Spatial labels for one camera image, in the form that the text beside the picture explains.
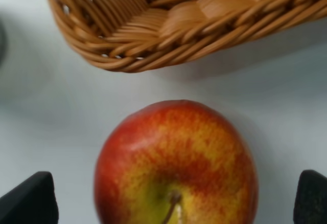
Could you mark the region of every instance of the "apple stem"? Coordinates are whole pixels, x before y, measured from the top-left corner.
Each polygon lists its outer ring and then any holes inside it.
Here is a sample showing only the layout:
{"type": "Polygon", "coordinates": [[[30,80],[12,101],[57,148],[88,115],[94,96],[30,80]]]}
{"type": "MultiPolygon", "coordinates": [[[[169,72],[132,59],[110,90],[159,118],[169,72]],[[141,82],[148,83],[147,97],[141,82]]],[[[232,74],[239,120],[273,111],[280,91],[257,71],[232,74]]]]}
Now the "apple stem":
{"type": "Polygon", "coordinates": [[[170,208],[169,211],[165,217],[165,219],[163,220],[162,224],[168,224],[170,218],[173,215],[174,209],[176,207],[176,205],[178,205],[178,203],[181,201],[182,199],[182,195],[180,194],[179,191],[174,190],[171,192],[171,197],[170,197],[170,208]]]}

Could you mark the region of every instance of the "basket weave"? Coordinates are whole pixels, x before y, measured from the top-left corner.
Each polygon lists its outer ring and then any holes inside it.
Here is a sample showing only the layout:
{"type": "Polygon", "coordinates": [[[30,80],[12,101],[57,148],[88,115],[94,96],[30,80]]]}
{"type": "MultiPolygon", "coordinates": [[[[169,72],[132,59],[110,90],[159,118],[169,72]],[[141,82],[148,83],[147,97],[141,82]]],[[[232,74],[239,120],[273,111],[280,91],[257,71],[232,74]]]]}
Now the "basket weave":
{"type": "Polygon", "coordinates": [[[180,64],[327,15],[327,0],[49,0],[70,46],[119,72],[180,64]]]}

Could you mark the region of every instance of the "black foam pad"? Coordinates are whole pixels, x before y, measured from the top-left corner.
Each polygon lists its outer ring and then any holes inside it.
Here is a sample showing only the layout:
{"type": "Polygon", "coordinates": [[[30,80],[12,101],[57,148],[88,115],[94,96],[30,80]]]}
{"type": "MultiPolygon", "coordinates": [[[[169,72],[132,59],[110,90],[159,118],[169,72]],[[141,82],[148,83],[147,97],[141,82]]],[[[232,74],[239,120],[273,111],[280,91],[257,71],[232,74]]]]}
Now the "black foam pad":
{"type": "Polygon", "coordinates": [[[51,173],[37,172],[0,198],[0,224],[57,224],[51,173]]]}
{"type": "Polygon", "coordinates": [[[314,170],[300,176],[294,206],[295,224],[327,223],[327,178],[314,170]]]}

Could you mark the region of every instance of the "apple skin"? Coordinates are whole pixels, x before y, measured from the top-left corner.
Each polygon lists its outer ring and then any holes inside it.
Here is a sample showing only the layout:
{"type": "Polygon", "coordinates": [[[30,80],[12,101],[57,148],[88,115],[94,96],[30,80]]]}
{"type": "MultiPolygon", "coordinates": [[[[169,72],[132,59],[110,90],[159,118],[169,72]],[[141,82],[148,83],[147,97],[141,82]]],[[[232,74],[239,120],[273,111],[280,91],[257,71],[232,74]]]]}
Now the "apple skin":
{"type": "Polygon", "coordinates": [[[127,117],[98,158],[95,203],[103,224],[251,224],[258,179],[246,145],[216,111],[163,101],[127,117]]]}

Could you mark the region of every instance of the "apple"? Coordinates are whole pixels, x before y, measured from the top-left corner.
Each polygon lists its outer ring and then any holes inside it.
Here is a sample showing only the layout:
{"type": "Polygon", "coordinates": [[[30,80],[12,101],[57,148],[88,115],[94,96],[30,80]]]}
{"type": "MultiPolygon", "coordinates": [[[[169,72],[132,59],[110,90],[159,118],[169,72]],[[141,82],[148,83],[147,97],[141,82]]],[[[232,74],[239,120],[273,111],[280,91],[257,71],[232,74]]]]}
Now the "apple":
{"type": "Polygon", "coordinates": [[[233,126],[193,101],[164,101],[127,117],[96,165],[103,224],[250,224],[255,165],[233,126]]]}

